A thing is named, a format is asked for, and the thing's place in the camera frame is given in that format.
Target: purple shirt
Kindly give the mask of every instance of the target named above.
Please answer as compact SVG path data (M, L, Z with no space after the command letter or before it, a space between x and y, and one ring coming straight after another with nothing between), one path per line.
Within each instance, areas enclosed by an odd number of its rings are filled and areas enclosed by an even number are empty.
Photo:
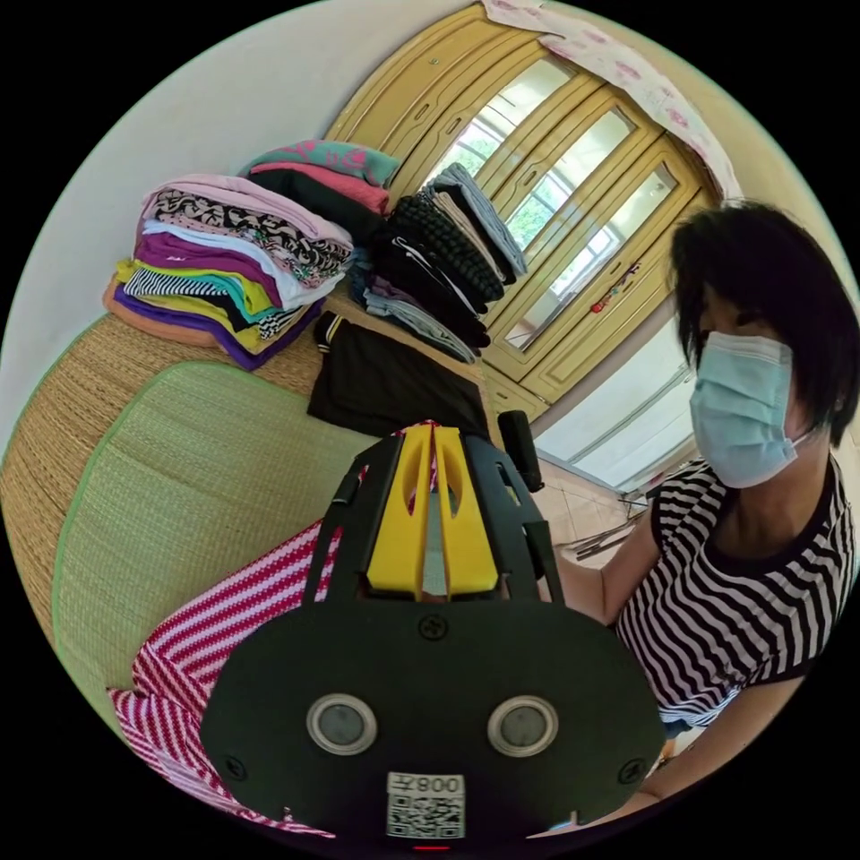
M156 269L211 269L234 271L260 284L275 307L283 307L275 279L251 257L186 242L170 233L147 233L134 248L134 259Z
M241 344L237 343L236 339L230 336L230 333L224 326L219 325L214 320L202 314L192 314L188 311L173 311L162 307L154 307L147 305L145 302L138 301L134 296L128 296L125 293L124 285L119 284L116 287L114 294L115 301L138 316L144 316L151 320L157 320L160 323L170 323L171 325L182 325L186 329L196 329L197 331L210 331L218 343L225 349L227 354L245 370L256 370L262 367L272 356L280 352L286 346L291 344L298 336L310 325L314 319L320 315L325 304L325 299L321 298L318 302L314 302L302 314L301 318L296 320L279 338L275 339L270 347L266 347L258 355L253 355L248 352Z

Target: woven mat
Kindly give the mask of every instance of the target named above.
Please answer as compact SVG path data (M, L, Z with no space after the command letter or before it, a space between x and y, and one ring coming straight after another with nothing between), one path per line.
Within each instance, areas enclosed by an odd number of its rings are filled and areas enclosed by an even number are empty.
M56 552L54 642L117 733L105 687L133 685L152 630L323 516L353 458L374 444L306 408L234 367L175 365L92 453Z
M479 365L462 365L425 347L406 332L365 314L337 291L326 309L408 343L477 383L487 415L493 414ZM87 460L141 387L184 361L232 365L218 350L159 340L105 316L66 350L21 414L0 469L0 504L23 586L52 644L57 540ZM322 357L306 331L254 375L307 398L321 366ZM495 421L489 425L494 442L501 445Z

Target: black folded clothes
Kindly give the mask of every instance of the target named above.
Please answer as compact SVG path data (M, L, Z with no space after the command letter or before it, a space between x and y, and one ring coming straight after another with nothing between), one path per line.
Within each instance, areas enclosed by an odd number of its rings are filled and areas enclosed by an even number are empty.
M298 170L264 170L252 173L248 179L339 224L352 236L354 245L367 245L385 226L382 215Z
M308 415L378 438L428 420L489 438L478 387L432 358L331 311L314 339L323 362Z
M403 226L419 231L424 244L443 255L485 302L498 301L504 295L503 283L468 236L426 196L401 197L389 218L395 230Z
M435 320L467 346L481 349L490 338L477 314L486 305L474 307L459 287L403 236L383 231L368 249L375 274L412 296Z

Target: sticker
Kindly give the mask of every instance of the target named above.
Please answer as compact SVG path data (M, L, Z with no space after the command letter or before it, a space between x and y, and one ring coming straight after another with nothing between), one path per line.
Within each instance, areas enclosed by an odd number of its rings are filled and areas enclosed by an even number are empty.
M466 781L458 776L390 773L386 832L405 839L463 839Z

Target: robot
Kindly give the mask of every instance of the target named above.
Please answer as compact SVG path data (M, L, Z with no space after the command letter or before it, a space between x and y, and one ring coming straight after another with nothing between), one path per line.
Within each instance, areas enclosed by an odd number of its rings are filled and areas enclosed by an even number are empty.
M417 426L356 458L301 611L236 648L203 715L240 803L375 856L456 856L594 821L636 792L666 741L657 703L615 634L564 605L528 423L500 428L505 451ZM447 594L428 603L434 460Z

